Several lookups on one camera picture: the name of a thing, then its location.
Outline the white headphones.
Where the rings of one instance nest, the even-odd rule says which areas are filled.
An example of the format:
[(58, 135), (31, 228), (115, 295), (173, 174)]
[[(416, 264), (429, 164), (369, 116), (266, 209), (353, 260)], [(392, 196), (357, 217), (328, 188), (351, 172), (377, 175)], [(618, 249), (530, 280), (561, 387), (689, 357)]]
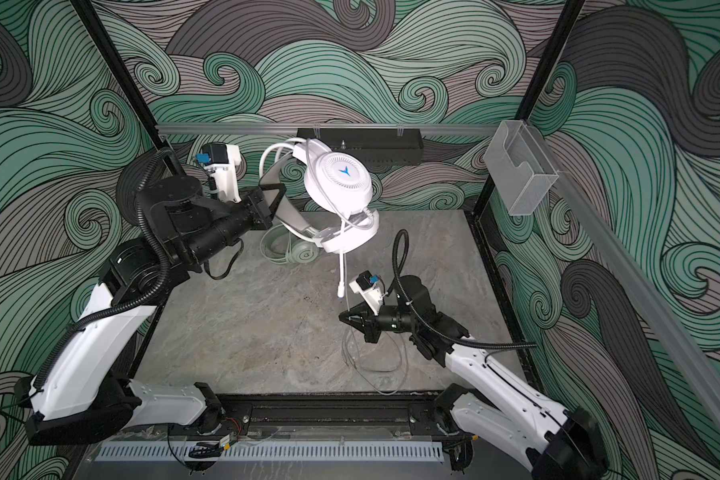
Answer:
[(340, 221), (337, 227), (322, 230), (312, 226), (286, 197), (275, 218), (296, 237), (314, 243), (327, 253), (339, 256), (337, 296), (346, 296), (346, 255), (371, 240), (378, 231), (379, 213), (370, 208), (373, 182), (366, 167), (353, 156), (332, 151), (317, 139), (292, 138), (268, 146), (258, 165), (258, 185), (280, 183), (288, 150), (305, 166), (303, 183), (313, 202)]

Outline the mint green headphones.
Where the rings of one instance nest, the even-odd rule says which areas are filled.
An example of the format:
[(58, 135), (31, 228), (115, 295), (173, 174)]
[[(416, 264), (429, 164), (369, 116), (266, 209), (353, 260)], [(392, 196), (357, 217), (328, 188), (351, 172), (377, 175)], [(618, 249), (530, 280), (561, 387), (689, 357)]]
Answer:
[(308, 264), (315, 261), (318, 247), (296, 237), (284, 225), (276, 225), (266, 231), (259, 242), (263, 257), (275, 265)]

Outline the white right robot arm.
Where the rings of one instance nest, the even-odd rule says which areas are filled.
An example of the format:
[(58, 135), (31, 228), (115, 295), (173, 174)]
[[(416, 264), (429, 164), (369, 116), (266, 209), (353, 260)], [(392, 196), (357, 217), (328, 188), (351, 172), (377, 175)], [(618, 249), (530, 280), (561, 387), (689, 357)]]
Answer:
[(433, 411), (438, 426), (457, 439), (453, 460), (459, 460), (467, 435), (474, 435), (535, 479), (600, 479), (607, 473), (604, 439), (593, 416), (541, 394), (490, 350), (476, 347), (463, 325), (437, 310), (418, 277), (405, 275), (387, 288), (364, 272), (349, 287), (363, 301), (340, 314), (342, 323), (368, 343), (384, 332), (408, 334), (425, 359), (467, 382), (447, 388)]

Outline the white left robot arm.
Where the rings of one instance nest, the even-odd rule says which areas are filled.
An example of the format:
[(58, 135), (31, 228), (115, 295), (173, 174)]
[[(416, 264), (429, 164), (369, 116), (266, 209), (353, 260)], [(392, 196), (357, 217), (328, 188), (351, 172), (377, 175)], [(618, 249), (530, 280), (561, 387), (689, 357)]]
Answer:
[(136, 426), (176, 425), (215, 433), (224, 410), (205, 383), (150, 387), (113, 369), (139, 327), (157, 316), (171, 291), (251, 230), (271, 227), (284, 201), (276, 174), (239, 202), (205, 196), (174, 151), (155, 151), (134, 188), (140, 236), (102, 264), (80, 318), (68, 324), (38, 373), (16, 384), (33, 446), (89, 445)]

